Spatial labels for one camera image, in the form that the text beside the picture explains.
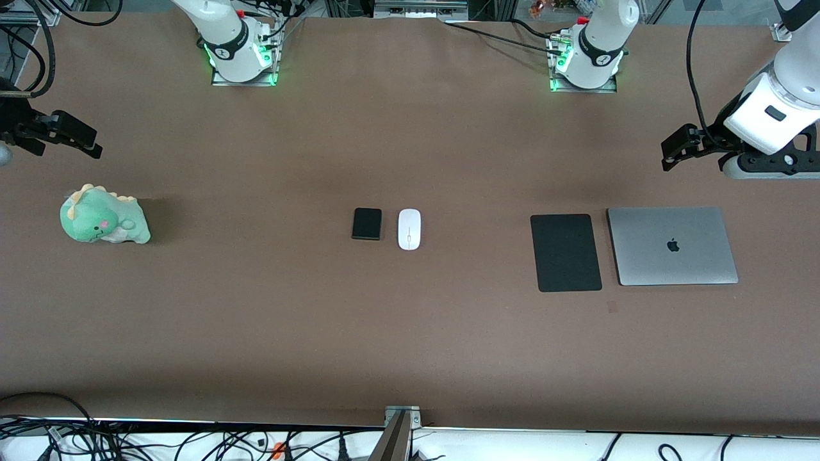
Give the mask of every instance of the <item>black cable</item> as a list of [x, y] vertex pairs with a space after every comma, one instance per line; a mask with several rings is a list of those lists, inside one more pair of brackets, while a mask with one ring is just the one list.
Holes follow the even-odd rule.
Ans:
[[[17, 425], [19, 427], [19, 430], [15, 434], [7, 433], [8, 436], [16, 436], [18, 434], [28, 432], [28, 431], [32, 431], [34, 429], [40, 429], [48, 437], [48, 442], [49, 442], [48, 447], [43, 452], [43, 454], [40, 455], [40, 457], [38, 458], [38, 461], [48, 461], [50, 459], [51, 454], [55, 453], [55, 452], [57, 453], [57, 457], [59, 459], [62, 459], [62, 455], [64, 455], [64, 454], [77, 455], [78, 453], [80, 453], [80, 452], [76, 452], [76, 451], [65, 451], [65, 450], [62, 450], [59, 446], [59, 442], [60, 442], [61, 439], [65, 438], [66, 436], [72, 435], [72, 434], [79, 434], [79, 435], [82, 435], [84, 437], [83, 440], [86, 443], [86, 445], [89, 447], [88, 453], [91, 454], [91, 459], [92, 460], [95, 460], [97, 458], [97, 454], [105, 454], [107, 452], [106, 450], [101, 450], [101, 449], [98, 448], [96, 440], [94, 440], [94, 442], [93, 442], [94, 443], [94, 448], [93, 449], [91, 448], [91, 444], [88, 442], [88, 440], [85, 439], [85, 437], [89, 436], [89, 434], [87, 434], [86, 432], [87, 431], [93, 432], [93, 434], [91, 434], [90, 436], [93, 437], [94, 439], [96, 439], [97, 432], [99, 432], [99, 431], [96, 431], [96, 430], [93, 430], [93, 429], [88, 429], [81, 422], [56, 422], [56, 421], [51, 421], [51, 420], [46, 420], [46, 419], [35, 419], [35, 420], [25, 419], [24, 420], [24, 419], [18, 418], [17, 416], [12, 416], [12, 418], [13, 418], [13, 421], [10, 422], [9, 424], [5, 425], [5, 427], [11, 427], [11, 426]], [[59, 432], [60, 429], [67, 429], [68, 432], [66, 432], [64, 434], [61, 434]], [[110, 457], [109, 459], [117, 459], [118, 461], [121, 460], [121, 458], [115, 458], [115, 457]]]
[[265, 457], [268, 457], [268, 458], [272, 457], [272, 453], [269, 454], [268, 451], [267, 451], [269, 443], [270, 443], [270, 441], [268, 440], [267, 432], [265, 432], [265, 446], [263, 446], [262, 449], [259, 450], [259, 458], [256, 458], [256, 461], [262, 461], [262, 458], [265, 458]]
[[[46, 62], [43, 59], [43, 55], [40, 54], [39, 51], [37, 51], [37, 48], [35, 48], [34, 45], [32, 45], [31, 43], [26, 42], [25, 40], [23, 40], [22, 37], [20, 37], [18, 34], [15, 34], [11, 29], [7, 28], [5, 25], [0, 25], [0, 30], [2, 30], [3, 32], [6, 33], [6, 35], [8, 35], [9, 44], [11, 44], [11, 39], [14, 39], [17, 43], [19, 43], [19, 44], [23, 45], [24, 47], [28, 48], [29, 51], [31, 51], [34, 54], [34, 57], [37, 58], [37, 62], [40, 65], [40, 67], [37, 71], [37, 78], [34, 79], [34, 83], [30, 84], [28, 86], [28, 88], [25, 89], [25, 91], [31, 91], [31, 90], [37, 88], [41, 83], [43, 83], [43, 77], [46, 75]], [[12, 74], [14, 73], [15, 69], [16, 69], [16, 66], [14, 66], [14, 68], [12, 68], [12, 70], [11, 70]]]
[[288, 431], [288, 436], [285, 438], [285, 443], [283, 445], [279, 445], [279, 448], [276, 448], [276, 445], [273, 445], [273, 454], [277, 454], [284, 449], [285, 461], [294, 461], [294, 452], [290, 449], [290, 440], [294, 437], [296, 437], [296, 433]]
[[222, 441], [222, 444], [221, 444], [221, 448], [216, 452], [216, 456], [215, 456], [214, 460], [215, 461], [222, 461], [224, 459], [225, 455], [228, 454], [228, 450], [230, 450], [232, 448], [236, 448], [236, 449], [242, 450], [245, 453], [247, 453], [248, 455], [250, 455], [250, 461], [255, 461], [254, 457], [253, 457], [253, 453], [251, 453], [250, 450], [248, 450], [247, 448], [240, 447], [240, 446], [236, 445], [242, 439], [244, 439], [244, 437], [250, 435], [250, 432], [245, 432], [242, 435], [240, 435], [238, 432], [229, 432], [228, 434], [230, 434], [230, 437], [228, 437], [228, 438], [225, 438], [226, 434], [222, 435], [223, 441]]
[[[200, 440], [207, 439], [208, 437], [212, 436], [213, 434], [214, 434], [213, 432], [195, 432], [192, 436], [189, 436], [188, 438], [186, 438], [184, 442], [180, 442], [180, 443], [174, 444], [174, 445], [157, 444], [157, 443], [136, 445], [133, 442], [130, 442], [130, 441], [127, 440], [127, 438], [129, 436], [132, 436], [133, 434], [124, 434], [123, 436], [120, 436], [120, 438], [124, 442], [128, 443], [129, 447], [133, 448], [133, 449], [137, 449], [137, 448], [143, 448], [143, 449], [145, 449], [145, 448], [179, 448], [179, 447], [181, 447], [185, 444], [191, 443], [191, 442], [197, 442], [197, 441], [200, 441]], [[200, 435], [201, 435], [201, 437], [199, 437], [198, 439], [193, 438], [193, 436], [200, 436]]]
[[727, 447], [727, 445], [729, 445], [729, 442], [731, 442], [731, 440], [734, 439], [734, 438], [735, 438], [735, 436], [728, 436], [723, 441], [723, 445], [720, 446], [720, 461], [725, 461], [726, 447]]
[[182, 453], [182, 449], [185, 447], [185, 444], [186, 444], [186, 443], [189, 443], [190, 441], [192, 441], [192, 439], [193, 439], [195, 436], [198, 436], [199, 434], [202, 434], [202, 432], [195, 432], [195, 433], [191, 434], [190, 436], [185, 437], [185, 438], [182, 440], [182, 443], [180, 443], [180, 447], [179, 447], [178, 449], [176, 449], [176, 453], [174, 454], [174, 461], [179, 461], [179, 459], [180, 459], [180, 453]]
[[530, 34], [533, 34], [536, 37], [541, 37], [542, 39], [548, 39], [550, 35], [557, 34], [558, 32], [561, 32], [561, 30], [563, 30], [563, 29], [558, 29], [558, 30], [553, 30], [552, 32], [543, 32], [542, 33], [542, 32], [539, 32], [539, 31], [531, 28], [529, 24], [527, 24], [524, 21], [521, 21], [520, 19], [511, 19], [510, 22], [512, 22], [513, 24], [520, 25], [521, 27], [526, 29], [526, 31], [529, 32]]
[[42, 391], [19, 392], [17, 394], [11, 394], [11, 395], [6, 395], [6, 396], [3, 396], [3, 397], [0, 397], [0, 403], [5, 402], [6, 400], [19, 399], [20, 397], [52, 397], [54, 399], [65, 400], [66, 402], [68, 402], [69, 404], [74, 406], [74, 408], [78, 409], [80, 411], [80, 413], [83, 414], [86, 421], [93, 421], [93, 419], [91, 418], [91, 415], [89, 414], [89, 412], [86, 411], [85, 408], [83, 408], [82, 405], [77, 403], [76, 400], [72, 399], [68, 395], [58, 394], [57, 392], [42, 392]]
[[703, 127], [706, 137], [709, 141], [712, 141], [712, 144], [716, 147], [725, 148], [726, 145], [719, 143], [714, 136], [712, 136], [712, 133], [709, 132], [708, 125], [706, 124], [706, 117], [704, 116], [704, 109], [700, 105], [698, 88], [695, 86], [695, 77], [692, 72], [692, 36], [695, 34], [695, 25], [698, 23], [700, 12], [704, 9], [705, 3], [706, 0], [700, 0], [698, 6], [695, 8], [695, 15], [692, 16], [692, 25], [689, 27], [689, 35], [686, 37], [686, 78], [689, 79], [689, 88], [692, 90], [692, 96], [695, 98], [695, 110], [698, 111], [698, 120], [700, 121], [700, 126]]
[[46, 75], [46, 83], [43, 84], [41, 89], [32, 91], [31, 93], [31, 98], [37, 98], [46, 94], [51, 89], [52, 84], [54, 84], [54, 76], [57, 73], [57, 56], [54, 52], [54, 38], [51, 35], [51, 28], [48, 27], [43, 11], [40, 10], [40, 6], [35, 0], [24, 1], [28, 3], [34, 11], [34, 14], [37, 16], [37, 21], [40, 22], [40, 26], [43, 28], [43, 35], [46, 38], [46, 49], [48, 50], [48, 73]]
[[17, 60], [18, 59], [25, 59], [24, 57], [17, 54], [17, 51], [14, 49], [14, 42], [11, 40], [10, 35], [6, 35], [6, 40], [8, 42], [8, 49], [11, 51], [11, 72], [8, 74], [9, 80], [14, 79], [14, 71], [17, 70]]
[[[675, 454], [675, 456], [677, 456], [677, 460], [667, 458], [666, 454], [663, 452], [664, 450], [671, 450]], [[662, 461], [683, 461], [683, 458], [681, 458], [681, 454], [678, 453], [677, 450], [675, 450], [675, 447], [669, 444], [661, 444], [658, 447], [658, 456]]]
[[324, 454], [321, 454], [318, 451], [316, 451], [316, 450], [314, 450], [310, 447], [307, 447], [307, 446], [295, 446], [295, 447], [291, 447], [291, 450], [305, 450], [305, 452], [303, 454], [313, 453], [314, 455], [318, 456], [319, 458], [324, 459], [325, 461], [334, 461], [333, 459], [330, 459], [327, 456], [325, 456]]
[[487, 3], [485, 3], [485, 4], [484, 4], [484, 6], [483, 6], [483, 7], [481, 7], [481, 9], [480, 9], [480, 10], [479, 10], [479, 11], [478, 11], [475, 15], [470, 16], [468, 19], [469, 19], [470, 21], [475, 21], [475, 20], [476, 20], [476, 18], [477, 18], [478, 16], [481, 16], [481, 13], [483, 13], [483, 12], [484, 12], [484, 10], [485, 10], [485, 9], [487, 9], [487, 7], [488, 7], [488, 6], [489, 6], [492, 2], [493, 2], [493, 0], [487, 0]]
[[279, 34], [282, 30], [284, 30], [285, 26], [288, 24], [288, 21], [290, 21], [291, 19], [293, 19], [293, 16], [288, 16], [287, 18], [285, 18], [285, 22], [283, 22], [282, 25], [279, 26], [279, 29], [274, 30], [269, 35], [263, 35], [262, 40], [267, 40], [270, 37], [276, 37], [276, 34]]
[[348, 442], [344, 439], [344, 434], [339, 438], [338, 461], [350, 461], [350, 453], [348, 453]]
[[613, 439], [613, 441], [609, 442], [607, 451], [606, 453], [604, 453], [604, 457], [601, 458], [600, 461], [607, 461], [609, 459], [609, 455], [611, 455], [613, 453], [613, 450], [615, 449], [615, 444], [617, 443], [617, 440], [620, 439], [622, 435], [623, 432], [618, 432], [617, 434], [615, 434], [615, 438]]
[[370, 431], [371, 431], [371, 429], [357, 429], [356, 431], [346, 431], [346, 432], [342, 432], [342, 433], [338, 434], [337, 436], [332, 436], [332, 437], [330, 437], [330, 438], [327, 438], [327, 439], [325, 439], [325, 440], [323, 440], [323, 441], [321, 441], [321, 442], [319, 442], [319, 443], [315, 444], [314, 446], [312, 446], [312, 447], [308, 448], [308, 449], [307, 449], [307, 450], [305, 450], [303, 453], [301, 453], [301, 454], [298, 454], [298, 455], [294, 456], [293, 461], [296, 461], [297, 459], [302, 458], [305, 454], [311, 453], [311, 452], [313, 452], [313, 450], [315, 450], [315, 449], [319, 448], [320, 446], [322, 446], [322, 445], [324, 445], [324, 444], [327, 444], [327, 443], [330, 443], [330, 442], [332, 442], [333, 440], [336, 440], [336, 439], [338, 439], [338, 438], [340, 438], [340, 437], [350, 436], [350, 435], [352, 435], [352, 434], [358, 434], [358, 433], [360, 433], [360, 432], [370, 432]]
[[62, 13], [62, 15], [63, 15], [63, 16], [67, 17], [68, 19], [70, 19], [70, 20], [72, 20], [72, 21], [74, 21], [74, 22], [76, 22], [76, 23], [79, 23], [79, 24], [82, 24], [82, 25], [90, 25], [91, 27], [102, 27], [102, 26], [104, 26], [104, 25], [109, 25], [109, 24], [111, 24], [112, 22], [116, 21], [116, 18], [120, 17], [120, 13], [122, 13], [122, 3], [123, 3], [125, 0], [118, 0], [118, 1], [119, 1], [119, 2], [116, 4], [116, 11], [114, 11], [114, 14], [113, 14], [110, 18], [108, 18], [108, 19], [104, 20], [103, 22], [88, 22], [88, 21], [83, 21], [83, 20], [81, 20], [81, 19], [77, 18], [76, 16], [71, 15], [71, 13], [69, 13], [68, 11], [66, 11], [66, 9], [65, 9], [65, 8], [63, 8], [63, 7], [61, 7], [61, 6], [60, 6], [60, 3], [59, 3], [59, 2], [52, 2], [52, 5], [54, 5], [54, 7], [55, 7], [55, 8], [56, 8], [56, 9], [57, 9], [60, 13]]
[[261, 10], [263, 7], [265, 7], [268, 11], [270, 11], [270, 12], [271, 12], [271, 14], [274, 14], [274, 15], [279, 15], [279, 14], [280, 14], [280, 13], [279, 13], [279, 12], [278, 12], [278, 11], [277, 11], [277, 10], [276, 10], [273, 6], [272, 6], [272, 5], [271, 5], [271, 3], [270, 3], [270, 2], [256, 1], [256, 4], [251, 3], [249, 0], [239, 0], [239, 2], [240, 2], [240, 3], [243, 3], [243, 4], [245, 4], [245, 5], [248, 5], [249, 7], [256, 8], [257, 10]]
[[532, 45], [527, 44], [527, 43], [521, 43], [521, 42], [517, 42], [515, 40], [506, 39], [504, 37], [499, 37], [498, 35], [488, 34], [487, 32], [484, 32], [482, 30], [470, 29], [469, 27], [465, 27], [465, 26], [460, 25], [460, 24], [455, 24], [453, 22], [445, 22], [445, 24], [449, 25], [450, 27], [455, 27], [457, 29], [468, 30], [468, 31], [470, 31], [474, 34], [484, 35], [486, 37], [490, 37], [491, 39], [501, 40], [502, 42], [512, 43], [513, 45], [518, 45], [520, 47], [534, 49], [534, 50], [537, 50], [537, 51], [540, 51], [540, 52], [545, 52], [547, 54], [555, 54], [555, 55], [560, 55], [561, 54], [561, 52], [559, 52], [558, 50], [551, 50], [551, 49], [547, 49], [547, 48], [535, 47], [535, 46], [532, 46]]

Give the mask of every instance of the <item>black mouse pad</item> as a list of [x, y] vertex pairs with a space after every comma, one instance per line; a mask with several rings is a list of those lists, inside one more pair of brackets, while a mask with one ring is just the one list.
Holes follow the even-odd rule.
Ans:
[[538, 290], [601, 290], [598, 252], [588, 214], [530, 217]]

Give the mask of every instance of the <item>black power bank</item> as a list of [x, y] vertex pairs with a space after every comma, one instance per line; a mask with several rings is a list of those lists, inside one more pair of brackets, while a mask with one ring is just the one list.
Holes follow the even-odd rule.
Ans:
[[356, 208], [353, 213], [353, 238], [357, 240], [381, 240], [381, 210]]
[[538, 290], [601, 290], [598, 252], [588, 214], [530, 217]]

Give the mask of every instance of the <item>silver laptop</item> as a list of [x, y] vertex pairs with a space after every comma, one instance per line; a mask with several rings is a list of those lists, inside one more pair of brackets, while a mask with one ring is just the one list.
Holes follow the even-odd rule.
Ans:
[[621, 285], [737, 283], [720, 208], [610, 208]]

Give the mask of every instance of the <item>plush toy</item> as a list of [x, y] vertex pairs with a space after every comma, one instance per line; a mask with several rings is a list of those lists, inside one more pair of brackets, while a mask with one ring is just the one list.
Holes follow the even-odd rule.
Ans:
[[74, 192], [60, 208], [62, 228], [74, 240], [115, 244], [133, 240], [144, 244], [151, 238], [143, 209], [134, 197], [107, 192], [91, 184]]

